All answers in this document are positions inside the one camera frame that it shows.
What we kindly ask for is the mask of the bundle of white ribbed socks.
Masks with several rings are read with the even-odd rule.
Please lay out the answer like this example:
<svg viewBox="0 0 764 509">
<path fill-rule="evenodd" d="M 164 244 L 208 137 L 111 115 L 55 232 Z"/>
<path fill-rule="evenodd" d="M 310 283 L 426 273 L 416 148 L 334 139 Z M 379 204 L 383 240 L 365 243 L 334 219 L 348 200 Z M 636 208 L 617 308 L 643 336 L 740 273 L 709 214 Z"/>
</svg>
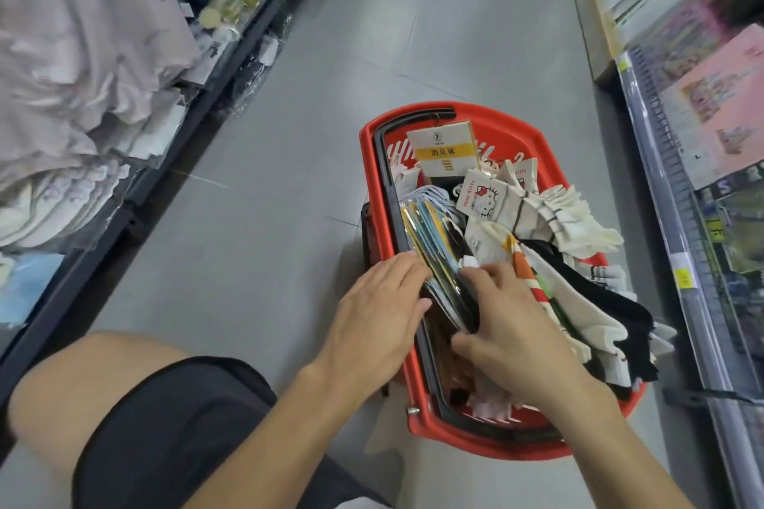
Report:
<svg viewBox="0 0 764 509">
<path fill-rule="evenodd" d="M 580 260 L 615 253 L 624 243 L 618 230 L 606 228 L 595 219 L 575 186 L 553 185 L 540 190 L 536 158 L 514 163 L 511 176 L 522 191 L 511 228 L 516 238 L 552 244 Z"/>
</svg>

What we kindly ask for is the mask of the pink illustrated box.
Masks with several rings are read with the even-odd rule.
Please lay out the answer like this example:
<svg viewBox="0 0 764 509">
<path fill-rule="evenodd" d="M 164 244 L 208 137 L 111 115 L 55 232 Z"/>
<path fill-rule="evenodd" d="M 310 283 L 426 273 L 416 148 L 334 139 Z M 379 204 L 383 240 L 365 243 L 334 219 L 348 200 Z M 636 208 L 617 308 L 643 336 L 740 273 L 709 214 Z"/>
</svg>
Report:
<svg viewBox="0 0 764 509">
<path fill-rule="evenodd" d="M 764 27 L 747 26 L 660 100 L 695 190 L 764 161 Z"/>
</svg>

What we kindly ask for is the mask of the dark metal shelf rack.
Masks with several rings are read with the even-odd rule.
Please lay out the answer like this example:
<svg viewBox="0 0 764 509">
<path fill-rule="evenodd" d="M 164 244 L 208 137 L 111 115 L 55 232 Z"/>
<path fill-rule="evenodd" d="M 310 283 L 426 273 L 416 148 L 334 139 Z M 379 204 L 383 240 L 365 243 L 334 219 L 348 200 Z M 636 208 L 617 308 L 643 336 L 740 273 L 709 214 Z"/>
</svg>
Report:
<svg viewBox="0 0 764 509">
<path fill-rule="evenodd" d="M 191 101 L 186 118 L 158 168 L 132 167 L 129 176 L 120 180 L 117 197 L 110 198 L 96 215 L 95 226 L 103 230 L 97 235 L 93 248 L 65 254 L 27 319 L 18 325 L 3 323 L 0 326 L 0 410 L 24 373 L 40 358 L 45 345 L 61 322 L 67 319 L 72 304 L 101 270 L 120 237 L 127 233 L 138 237 L 143 231 L 140 213 L 146 202 L 174 173 L 174 166 L 194 138 L 197 128 L 205 123 L 242 65 L 254 56 L 266 31 L 285 11 L 288 2 L 266 0 L 261 5 L 240 41 L 234 43 L 233 50 L 222 53 L 220 73 L 212 80 L 212 86 L 203 89 Z"/>
</svg>

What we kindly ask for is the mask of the person's black shorts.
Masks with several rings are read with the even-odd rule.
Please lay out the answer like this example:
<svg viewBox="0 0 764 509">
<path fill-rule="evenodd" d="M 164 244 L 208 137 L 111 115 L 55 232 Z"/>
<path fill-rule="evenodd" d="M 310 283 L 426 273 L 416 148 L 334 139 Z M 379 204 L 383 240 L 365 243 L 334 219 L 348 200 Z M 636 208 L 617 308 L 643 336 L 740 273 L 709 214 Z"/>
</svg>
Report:
<svg viewBox="0 0 764 509">
<path fill-rule="evenodd" d="M 149 374 L 88 438 L 71 509 L 183 509 L 278 400 L 239 359 L 191 356 Z"/>
</svg>

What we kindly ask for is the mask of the grey shelf with clear rail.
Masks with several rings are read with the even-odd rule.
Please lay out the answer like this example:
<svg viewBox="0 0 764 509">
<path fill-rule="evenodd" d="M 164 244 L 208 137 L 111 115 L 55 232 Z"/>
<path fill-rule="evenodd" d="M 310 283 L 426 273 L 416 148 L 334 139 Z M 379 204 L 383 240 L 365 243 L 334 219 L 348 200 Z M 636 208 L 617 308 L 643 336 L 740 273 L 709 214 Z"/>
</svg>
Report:
<svg viewBox="0 0 764 509">
<path fill-rule="evenodd" d="M 672 268 L 690 268 L 698 288 L 679 292 L 733 497 L 740 509 L 764 509 L 764 372 L 743 337 L 729 291 L 750 293 L 721 260 L 688 179 L 647 60 L 640 49 L 618 60 L 620 82 L 636 144 Z"/>
</svg>

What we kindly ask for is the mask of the person's left hand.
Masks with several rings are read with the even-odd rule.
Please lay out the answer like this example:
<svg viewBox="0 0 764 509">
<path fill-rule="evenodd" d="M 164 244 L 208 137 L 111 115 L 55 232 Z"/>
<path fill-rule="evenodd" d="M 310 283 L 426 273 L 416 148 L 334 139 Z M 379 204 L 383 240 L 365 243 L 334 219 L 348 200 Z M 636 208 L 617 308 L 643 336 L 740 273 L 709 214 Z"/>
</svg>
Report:
<svg viewBox="0 0 764 509">
<path fill-rule="evenodd" d="M 310 365 L 332 400 L 356 409 L 396 375 L 414 341 L 394 339 L 393 316 L 397 307 L 422 298 L 431 277 L 416 252 L 396 254 L 359 277 L 339 301 Z"/>
</svg>

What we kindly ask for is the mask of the stack of clear sock packets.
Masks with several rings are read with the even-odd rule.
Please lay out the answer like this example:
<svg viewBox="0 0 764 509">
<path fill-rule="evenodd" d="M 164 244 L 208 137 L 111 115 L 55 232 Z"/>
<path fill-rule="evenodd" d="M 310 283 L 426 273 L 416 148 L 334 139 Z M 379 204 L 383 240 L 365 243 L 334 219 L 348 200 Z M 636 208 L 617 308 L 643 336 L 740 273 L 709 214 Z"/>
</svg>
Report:
<svg viewBox="0 0 764 509">
<path fill-rule="evenodd" d="M 409 246 L 433 275 L 425 290 L 444 312 L 451 331 L 476 333 L 477 302 L 461 276 L 465 257 L 472 255 L 464 239 L 464 215 L 439 188 L 411 194 L 400 201 L 399 208 Z"/>
</svg>

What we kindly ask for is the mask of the person's right hand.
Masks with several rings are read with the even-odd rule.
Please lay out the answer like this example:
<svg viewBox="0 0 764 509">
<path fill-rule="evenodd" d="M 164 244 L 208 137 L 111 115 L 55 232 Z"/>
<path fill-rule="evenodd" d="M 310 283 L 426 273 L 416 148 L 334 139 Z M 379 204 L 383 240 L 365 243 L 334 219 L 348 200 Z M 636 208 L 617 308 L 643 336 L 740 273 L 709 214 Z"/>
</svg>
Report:
<svg viewBox="0 0 764 509">
<path fill-rule="evenodd" d="M 494 361 L 470 362 L 492 382 L 522 404 L 533 406 L 523 391 L 532 381 L 589 376 L 573 345 L 510 264 L 466 267 L 461 276 L 477 296 L 480 323 L 474 334 L 491 339 L 497 351 Z"/>
</svg>

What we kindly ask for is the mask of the person's left forearm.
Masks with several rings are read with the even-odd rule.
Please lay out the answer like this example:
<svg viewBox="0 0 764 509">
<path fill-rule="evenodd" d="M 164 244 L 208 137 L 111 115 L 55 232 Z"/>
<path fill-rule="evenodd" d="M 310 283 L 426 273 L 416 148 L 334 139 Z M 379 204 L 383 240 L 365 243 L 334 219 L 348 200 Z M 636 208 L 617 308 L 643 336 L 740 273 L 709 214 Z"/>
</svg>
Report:
<svg viewBox="0 0 764 509">
<path fill-rule="evenodd" d="M 368 392 L 326 361 L 304 367 L 183 509 L 296 509 L 330 442 Z"/>
</svg>

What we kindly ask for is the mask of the white cat print sock pack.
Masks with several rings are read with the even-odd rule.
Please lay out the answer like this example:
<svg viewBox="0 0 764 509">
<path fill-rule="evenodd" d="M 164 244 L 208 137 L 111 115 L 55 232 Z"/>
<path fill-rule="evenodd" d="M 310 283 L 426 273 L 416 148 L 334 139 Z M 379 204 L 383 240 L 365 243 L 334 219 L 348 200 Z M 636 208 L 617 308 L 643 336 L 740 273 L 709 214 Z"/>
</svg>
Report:
<svg viewBox="0 0 764 509">
<path fill-rule="evenodd" d="M 466 216 L 510 228 L 525 195 L 521 187 L 473 169 L 464 176 L 455 209 Z"/>
</svg>

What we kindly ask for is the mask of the light blue packaged garment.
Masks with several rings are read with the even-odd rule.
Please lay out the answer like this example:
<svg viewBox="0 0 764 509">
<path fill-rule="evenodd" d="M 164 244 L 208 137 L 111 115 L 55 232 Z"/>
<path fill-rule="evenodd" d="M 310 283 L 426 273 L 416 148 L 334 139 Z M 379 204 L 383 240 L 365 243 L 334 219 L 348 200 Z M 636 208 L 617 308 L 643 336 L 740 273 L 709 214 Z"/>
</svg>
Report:
<svg viewBox="0 0 764 509">
<path fill-rule="evenodd" d="M 0 330 L 23 327 L 65 256 L 0 253 Z"/>
</svg>

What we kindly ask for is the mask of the brown socks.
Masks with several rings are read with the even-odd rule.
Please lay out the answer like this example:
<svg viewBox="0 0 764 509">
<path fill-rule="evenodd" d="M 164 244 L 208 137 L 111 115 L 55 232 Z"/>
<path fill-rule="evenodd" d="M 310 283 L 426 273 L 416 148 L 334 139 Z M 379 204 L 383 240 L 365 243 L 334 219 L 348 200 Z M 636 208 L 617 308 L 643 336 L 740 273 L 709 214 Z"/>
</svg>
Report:
<svg viewBox="0 0 764 509">
<path fill-rule="evenodd" d="M 474 365 L 453 351 L 451 329 L 439 317 L 426 316 L 425 329 L 431 340 L 435 370 L 446 400 L 456 407 L 467 405 L 475 392 Z"/>
</svg>

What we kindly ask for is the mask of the lilac hanging garments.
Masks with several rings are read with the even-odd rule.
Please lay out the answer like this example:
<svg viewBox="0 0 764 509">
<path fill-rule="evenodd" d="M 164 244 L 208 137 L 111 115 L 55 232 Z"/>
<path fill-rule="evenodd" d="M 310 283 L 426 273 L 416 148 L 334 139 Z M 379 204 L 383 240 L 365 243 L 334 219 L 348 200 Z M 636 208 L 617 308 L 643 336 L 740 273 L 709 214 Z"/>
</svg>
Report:
<svg viewBox="0 0 764 509">
<path fill-rule="evenodd" d="M 0 0 L 0 191 L 97 155 L 199 57 L 178 0 Z"/>
</svg>

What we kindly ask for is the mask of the white fluffy folded garments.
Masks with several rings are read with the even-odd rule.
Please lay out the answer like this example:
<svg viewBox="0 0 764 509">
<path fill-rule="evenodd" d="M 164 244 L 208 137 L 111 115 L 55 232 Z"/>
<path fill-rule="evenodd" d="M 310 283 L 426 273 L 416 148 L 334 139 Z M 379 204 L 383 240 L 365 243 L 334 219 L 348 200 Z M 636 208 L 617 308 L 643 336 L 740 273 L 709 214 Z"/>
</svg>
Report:
<svg viewBox="0 0 764 509">
<path fill-rule="evenodd" d="M 110 224 L 133 175 L 126 161 L 104 157 L 24 179 L 0 193 L 0 249 L 90 248 Z"/>
</svg>

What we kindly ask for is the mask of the person's right forearm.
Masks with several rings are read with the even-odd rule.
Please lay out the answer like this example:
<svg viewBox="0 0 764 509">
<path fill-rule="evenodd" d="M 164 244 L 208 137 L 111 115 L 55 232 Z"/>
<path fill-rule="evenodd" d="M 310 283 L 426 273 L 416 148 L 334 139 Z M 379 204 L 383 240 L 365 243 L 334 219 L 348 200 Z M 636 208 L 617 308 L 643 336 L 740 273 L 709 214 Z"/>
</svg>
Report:
<svg viewBox="0 0 764 509">
<path fill-rule="evenodd" d="M 695 509 L 604 384 L 584 373 L 523 391 L 559 430 L 597 509 Z"/>
</svg>

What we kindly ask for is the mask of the orange striped sock pack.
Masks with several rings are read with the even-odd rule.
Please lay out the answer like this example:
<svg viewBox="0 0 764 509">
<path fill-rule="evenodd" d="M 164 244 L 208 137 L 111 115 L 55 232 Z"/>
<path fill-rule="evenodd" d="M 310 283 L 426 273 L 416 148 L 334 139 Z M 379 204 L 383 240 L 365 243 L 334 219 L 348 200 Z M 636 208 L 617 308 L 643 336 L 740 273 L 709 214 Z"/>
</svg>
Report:
<svg viewBox="0 0 764 509">
<path fill-rule="evenodd" d="M 559 328 L 561 323 L 554 309 L 552 308 L 549 297 L 539 283 L 536 274 L 526 259 L 526 256 L 521 251 L 518 241 L 513 235 L 510 234 L 507 236 L 503 247 L 507 251 L 507 257 L 513 266 L 513 270 L 516 276 L 530 289 L 534 299 L 538 304 L 540 304 L 549 319 L 553 321 Z"/>
</svg>

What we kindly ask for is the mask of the person's bare leg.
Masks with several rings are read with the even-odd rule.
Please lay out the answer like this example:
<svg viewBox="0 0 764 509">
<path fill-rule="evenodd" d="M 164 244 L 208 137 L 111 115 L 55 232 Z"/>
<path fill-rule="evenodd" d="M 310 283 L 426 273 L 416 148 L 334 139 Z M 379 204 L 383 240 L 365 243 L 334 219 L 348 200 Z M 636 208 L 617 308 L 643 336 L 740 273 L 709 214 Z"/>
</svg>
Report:
<svg viewBox="0 0 764 509">
<path fill-rule="evenodd" d="M 8 404 L 13 436 L 52 469 L 71 478 L 108 412 L 153 373 L 189 353 L 131 332 L 96 331 L 36 364 Z"/>
</svg>

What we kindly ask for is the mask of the white packaged garment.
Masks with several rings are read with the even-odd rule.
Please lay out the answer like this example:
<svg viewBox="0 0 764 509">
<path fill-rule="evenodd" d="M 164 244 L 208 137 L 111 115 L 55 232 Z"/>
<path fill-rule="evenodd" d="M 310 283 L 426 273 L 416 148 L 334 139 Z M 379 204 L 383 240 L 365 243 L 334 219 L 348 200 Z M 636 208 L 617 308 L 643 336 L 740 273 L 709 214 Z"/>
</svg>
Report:
<svg viewBox="0 0 764 509">
<path fill-rule="evenodd" d="M 144 122 L 118 128 L 111 150 L 139 165 L 158 169 L 186 118 L 186 106 L 172 103 L 158 108 Z"/>
</svg>

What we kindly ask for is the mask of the pile of black white socks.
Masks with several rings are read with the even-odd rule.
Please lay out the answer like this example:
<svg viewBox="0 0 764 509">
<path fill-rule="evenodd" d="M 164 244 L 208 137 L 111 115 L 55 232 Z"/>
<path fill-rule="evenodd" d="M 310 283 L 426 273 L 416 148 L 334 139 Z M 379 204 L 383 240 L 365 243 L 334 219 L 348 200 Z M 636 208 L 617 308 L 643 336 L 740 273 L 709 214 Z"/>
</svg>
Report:
<svg viewBox="0 0 764 509">
<path fill-rule="evenodd" d="M 656 361 L 673 353 L 678 332 L 624 289 L 620 266 L 568 261 L 539 240 L 521 241 L 520 250 L 563 330 L 590 349 L 585 368 L 596 379 L 623 402 L 658 379 Z"/>
</svg>

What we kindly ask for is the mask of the yellow label sock pack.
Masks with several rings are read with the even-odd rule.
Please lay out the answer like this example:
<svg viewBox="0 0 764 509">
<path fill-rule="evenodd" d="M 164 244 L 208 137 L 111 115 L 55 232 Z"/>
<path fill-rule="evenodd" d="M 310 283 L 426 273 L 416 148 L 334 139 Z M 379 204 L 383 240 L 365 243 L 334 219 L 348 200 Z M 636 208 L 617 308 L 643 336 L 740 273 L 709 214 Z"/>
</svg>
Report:
<svg viewBox="0 0 764 509">
<path fill-rule="evenodd" d="M 468 120 L 410 130 L 406 137 L 416 162 L 430 180 L 463 177 L 480 167 L 472 123 Z"/>
</svg>

